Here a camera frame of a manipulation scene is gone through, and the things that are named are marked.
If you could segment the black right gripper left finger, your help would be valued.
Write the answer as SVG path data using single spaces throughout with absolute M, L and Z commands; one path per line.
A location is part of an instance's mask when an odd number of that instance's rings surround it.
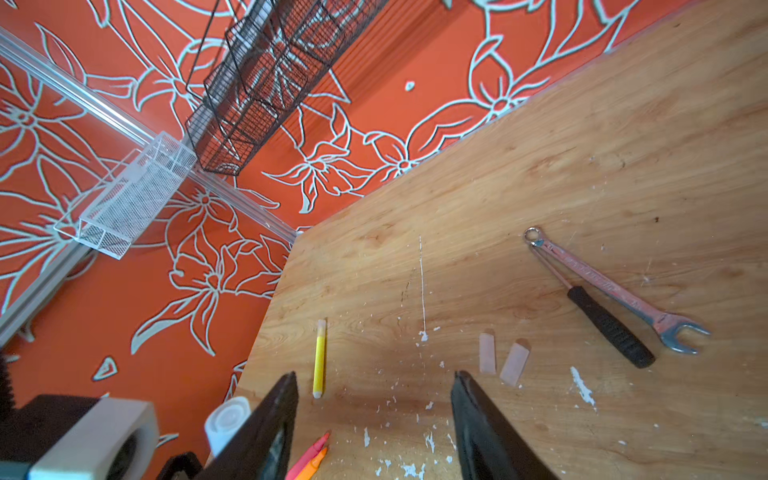
M 197 479 L 284 479 L 299 401 L 296 374 L 280 377 L 225 449 Z

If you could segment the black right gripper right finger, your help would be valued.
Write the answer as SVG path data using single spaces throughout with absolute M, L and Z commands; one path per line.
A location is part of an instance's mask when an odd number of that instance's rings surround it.
M 457 371 L 450 393 L 464 479 L 554 479 L 472 375 Z

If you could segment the clear pen cap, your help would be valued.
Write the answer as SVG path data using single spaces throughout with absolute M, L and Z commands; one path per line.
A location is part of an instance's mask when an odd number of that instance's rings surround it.
M 246 397 L 236 396 L 218 406 L 206 419 L 204 432 L 211 456 L 218 456 L 245 424 L 251 414 Z
M 531 352 L 528 339 L 518 339 L 511 347 L 500 372 L 500 380 L 511 387 L 517 387 Z
M 484 375 L 495 375 L 497 371 L 495 334 L 492 330 L 479 335 L 479 371 Z

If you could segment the yellow highlighter pen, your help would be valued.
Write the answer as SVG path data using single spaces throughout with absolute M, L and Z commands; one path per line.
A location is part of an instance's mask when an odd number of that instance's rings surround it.
M 317 337 L 315 344 L 315 358 L 313 369 L 312 394 L 314 399 L 320 399 L 325 386 L 325 361 L 327 342 L 327 321 L 320 319 L 317 325 Z

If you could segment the pink highlighter pen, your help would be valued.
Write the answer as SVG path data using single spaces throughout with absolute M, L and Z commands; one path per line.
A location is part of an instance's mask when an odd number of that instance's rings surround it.
M 330 436 L 331 431 L 326 431 L 322 437 L 315 441 L 288 470 L 285 479 L 310 479 L 316 473 L 322 459 L 327 454 L 327 442 Z

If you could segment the orange highlighter pen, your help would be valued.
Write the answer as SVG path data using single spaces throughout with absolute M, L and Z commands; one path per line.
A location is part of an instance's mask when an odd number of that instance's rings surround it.
M 327 447 L 309 448 L 294 465 L 290 478 L 292 480 L 310 480 L 318 471 L 328 453 Z

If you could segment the silver combination wrench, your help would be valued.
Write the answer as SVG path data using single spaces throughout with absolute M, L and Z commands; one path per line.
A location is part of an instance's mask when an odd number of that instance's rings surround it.
M 550 257 L 558 260 L 558 262 L 569 268 L 583 280 L 641 318 L 653 328 L 660 341 L 667 348 L 675 352 L 690 355 L 697 353 L 696 349 L 678 340 L 677 335 L 681 330 L 690 328 L 703 335 L 710 333 L 705 327 L 687 317 L 661 311 L 635 296 L 567 250 L 552 243 L 542 230 L 541 237 L 535 241 L 535 246 L 539 248 L 539 251 L 545 255 L 547 260 Z

